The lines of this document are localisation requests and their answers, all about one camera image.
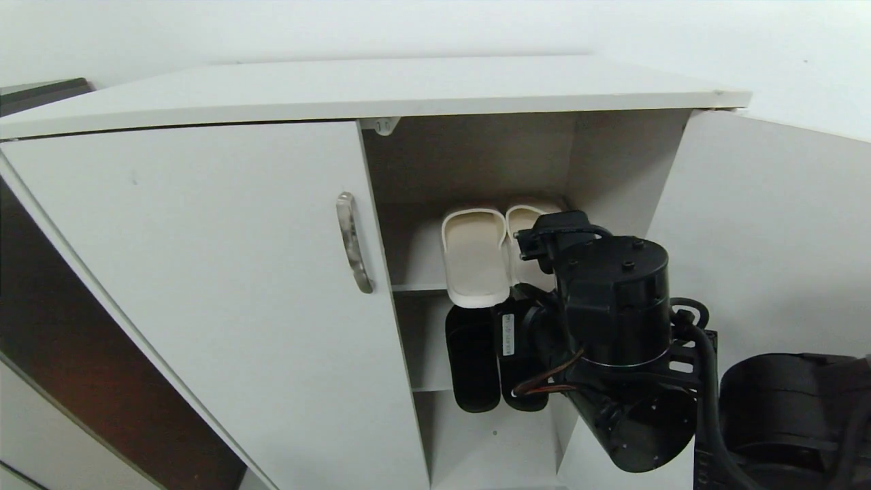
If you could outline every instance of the open cabinet door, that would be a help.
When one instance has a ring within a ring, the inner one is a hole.
[[[695,112],[647,238],[672,296],[711,310],[719,372],[766,352],[871,352],[871,143],[730,112]],[[618,470],[578,422],[570,488],[692,488],[692,445],[649,473]]]
[[[64,259],[262,480],[429,487],[355,122],[0,149],[3,177]],[[348,266],[343,193],[371,294]]]

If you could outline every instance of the door handle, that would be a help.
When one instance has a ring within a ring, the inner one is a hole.
[[[357,238],[357,226],[354,223],[354,195],[349,192],[339,194],[335,210],[339,215],[341,239],[345,242],[345,254],[354,273],[354,280],[357,281],[360,291],[369,294],[373,291],[372,280],[366,273],[366,265],[363,264],[363,254],[360,251],[360,240]]]

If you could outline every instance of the white wall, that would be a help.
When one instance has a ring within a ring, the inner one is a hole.
[[[103,87],[238,61],[593,52],[753,89],[755,115],[871,140],[868,46],[863,2],[0,0],[0,86]]]

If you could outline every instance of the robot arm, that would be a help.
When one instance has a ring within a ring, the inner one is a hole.
[[[617,467],[650,471],[696,436],[698,490],[848,489],[871,477],[867,359],[753,357],[725,374],[720,396],[717,334],[703,304],[669,297],[664,248],[580,211],[545,214],[517,240],[557,287],[519,284],[520,299],[496,310],[523,319],[515,355],[548,368],[512,395],[564,394]]]

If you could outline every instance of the white label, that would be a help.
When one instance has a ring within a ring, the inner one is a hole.
[[[514,355],[514,315],[502,315],[502,355]]]

